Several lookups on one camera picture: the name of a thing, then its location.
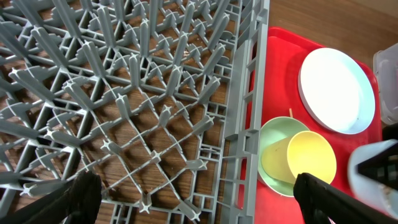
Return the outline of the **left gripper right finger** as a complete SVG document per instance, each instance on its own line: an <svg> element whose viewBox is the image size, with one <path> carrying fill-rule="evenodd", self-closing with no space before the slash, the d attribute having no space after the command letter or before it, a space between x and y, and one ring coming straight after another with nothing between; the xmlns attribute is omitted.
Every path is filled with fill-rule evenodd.
<svg viewBox="0 0 398 224"><path fill-rule="evenodd" d="M397 220L356 200L309 173L297 176L294 198L306 224L397 224Z"/></svg>

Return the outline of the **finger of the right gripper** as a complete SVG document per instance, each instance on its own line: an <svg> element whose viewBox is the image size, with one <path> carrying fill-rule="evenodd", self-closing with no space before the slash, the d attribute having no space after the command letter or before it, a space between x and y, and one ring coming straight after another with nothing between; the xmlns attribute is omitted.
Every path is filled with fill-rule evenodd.
<svg viewBox="0 0 398 224"><path fill-rule="evenodd" d="M358 173L397 190L397 146L391 146L360 162Z"/></svg>

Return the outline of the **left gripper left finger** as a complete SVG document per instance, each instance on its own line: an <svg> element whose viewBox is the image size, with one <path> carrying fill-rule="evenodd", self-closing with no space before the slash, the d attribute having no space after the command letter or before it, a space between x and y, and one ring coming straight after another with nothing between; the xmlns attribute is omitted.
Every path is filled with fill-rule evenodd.
<svg viewBox="0 0 398 224"><path fill-rule="evenodd" d="M11 215L1 218L4 224L94 224L101 205L101 178L84 171L65 186L36 200Z"/></svg>

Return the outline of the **small light blue bowl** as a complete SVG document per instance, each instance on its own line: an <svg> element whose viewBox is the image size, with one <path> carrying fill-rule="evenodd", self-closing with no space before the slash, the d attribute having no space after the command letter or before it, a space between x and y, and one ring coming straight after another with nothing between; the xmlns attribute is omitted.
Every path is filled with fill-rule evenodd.
<svg viewBox="0 0 398 224"><path fill-rule="evenodd" d="M358 164L397 144L397 140L375 142L358 147L348 162L348 182L354 196L363 203L397 219L397 190L358 173Z"/></svg>

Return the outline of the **yellow plastic cup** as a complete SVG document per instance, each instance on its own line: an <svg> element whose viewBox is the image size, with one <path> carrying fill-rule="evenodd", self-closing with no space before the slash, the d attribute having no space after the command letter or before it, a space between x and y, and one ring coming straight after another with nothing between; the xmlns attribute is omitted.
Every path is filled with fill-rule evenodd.
<svg viewBox="0 0 398 224"><path fill-rule="evenodd" d="M267 146L261 165L268 176L290 184L302 173L312 174L328 184L336 175L333 148L313 131L301 131Z"/></svg>

